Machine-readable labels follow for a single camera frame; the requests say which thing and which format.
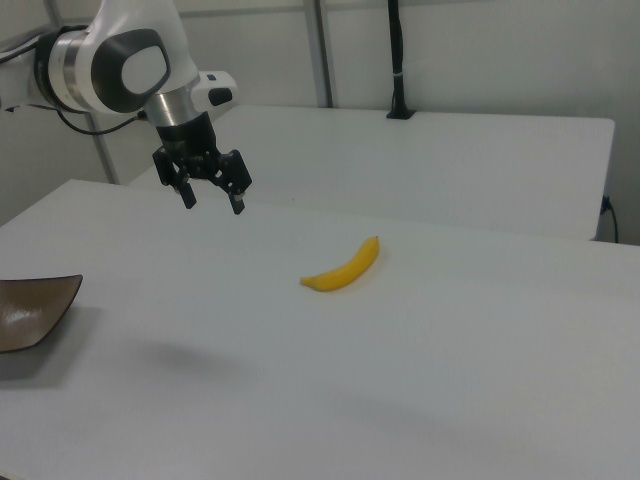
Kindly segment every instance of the black cable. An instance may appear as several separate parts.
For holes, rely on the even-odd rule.
[[[117,130],[120,130],[123,127],[126,127],[127,125],[135,122],[136,120],[138,120],[138,117],[132,117],[129,120],[127,120],[126,122],[122,122],[120,125],[116,125],[115,127],[112,128],[108,128],[107,130],[100,130],[99,132],[92,132],[90,130],[83,130],[82,128],[76,127],[73,123],[71,123],[69,120],[67,120],[67,118],[62,114],[62,112],[60,110],[57,110],[58,112],[58,116],[60,117],[60,120],[62,120],[64,122],[64,124],[69,127],[71,130],[73,130],[74,132],[78,132],[81,133],[83,135],[91,135],[92,137],[98,136],[98,135],[106,135],[108,133],[113,133]]]
[[[0,65],[2,65],[3,63],[7,63],[13,60],[14,58],[17,58],[20,55],[23,55],[33,50],[34,48],[36,48],[36,45],[38,43],[37,40],[38,40],[38,37],[34,37],[31,40],[28,40],[27,42],[25,42],[20,47],[16,47],[13,50],[8,50],[6,52],[0,53]]]
[[[609,210],[611,210],[611,216],[613,217],[613,231],[614,231],[615,242],[620,243],[618,238],[618,218],[616,217],[616,211],[613,209],[611,198],[602,197],[602,205],[600,206],[600,215],[604,215]]]

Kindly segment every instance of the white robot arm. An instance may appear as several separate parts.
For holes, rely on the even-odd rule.
[[[154,162],[164,185],[196,200],[190,178],[227,192],[239,214],[251,177],[237,150],[221,154],[209,113],[237,86],[226,72],[199,72],[172,0],[102,0],[88,27],[64,27],[0,54],[0,109],[37,105],[106,114],[144,110],[163,146]]]

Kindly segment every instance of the yellow banana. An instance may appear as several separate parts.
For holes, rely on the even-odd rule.
[[[378,237],[367,238],[347,263],[312,277],[302,277],[300,284],[320,292],[330,292],[345,287],[362,275],[375,261],[380,250]]]

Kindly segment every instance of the electrical cable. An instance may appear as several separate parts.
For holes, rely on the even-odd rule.
[[[616,217],[616,211],[613,209],[610,197],[602,197],[602,205],[600,206],[600,215],[604,215],[611,210],[611,217],[613,218],[613,232],[616,243],[620,243],[618,238],[618,218]]]
[[[2,65],[3,63],[7,63],[10,60],[13,60],[14,58],[17,58],[20,55],[23,55],[36,48],[38,38],[40,37],[33,37],[31,40],[28,40],[26,43],[20,45],[19,47],[0,53],[0,65]]]
[[[92,132],[90,130],[83,130],[80,127],[76,127],[73,123],[71,123],[69,120],[67,120],[67,118],[62,114],[62,112],[60,110],[56,110],[58,112],[58,117],[60,117],[60,120],[62,120],[64,122],[64,124],[69,127],[71,130],[73,130],[74,132],[78,132],[81,133],[83,135],[90,135],[92,137],[98,136],[98,135],[107,135],[108,133],[113,133],[117,130],[120,130],[121,128],[126,127],[127,125],[135,122],[136,120],[138,120],[138,117],[132,117],[129,120],[127,120],[126,122],[122,122],[120,125],[116,125],[115,127],[112,128],[108,128],[107,130],[100,130],[98,132]]]
[[[58,116],[64,122],[64,124],[67,127],[69,127],[70,129],[72,129],[74,132],[78,132],[78,133],[81,133],[83,135],[91,135],[91,136],[107,135],[109,133],[112,133],[112,132],[115,132],[117,130],[120,130],[121,128],[124,128],[127,125],[130,125],[131,123],[135,122],[136,120],[144,120],[146,118],[146,114],[143,111],[141,111],[141,112],[138,112],[137,116],[132,117],[129,120],[127,120],[125,122],[122,122],[119,125],[116,125],[115,127],[109,128],[107,130],[101,130],[101,131],[98,131],[98,132],[92,132],[91,130],[83,130],[82,128],[75,126],[57,108],[45,107],[44,105],[29,105],[29,106],[33,107],[33,108],[39,108],[40,110],[48,110],[48,111],[57,112]]]

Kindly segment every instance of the banana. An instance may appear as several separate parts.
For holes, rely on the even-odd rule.
[[[362,275],[378,257],[378,237],[367,238],[347,263],[312,277],[302,277],[300,284],[320,292],[330,292],[345,287]]]

